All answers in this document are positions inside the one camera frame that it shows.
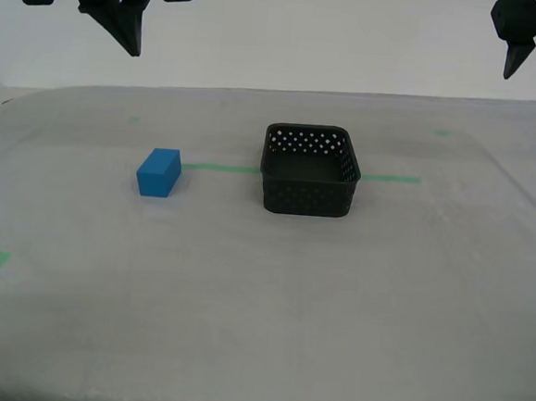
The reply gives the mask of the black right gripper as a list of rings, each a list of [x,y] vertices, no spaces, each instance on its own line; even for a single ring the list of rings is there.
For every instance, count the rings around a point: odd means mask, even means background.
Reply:
[[[509,79],[535,49],[536,0],[497,0],[491,17],[499,39],[508,42],[503,76]]]

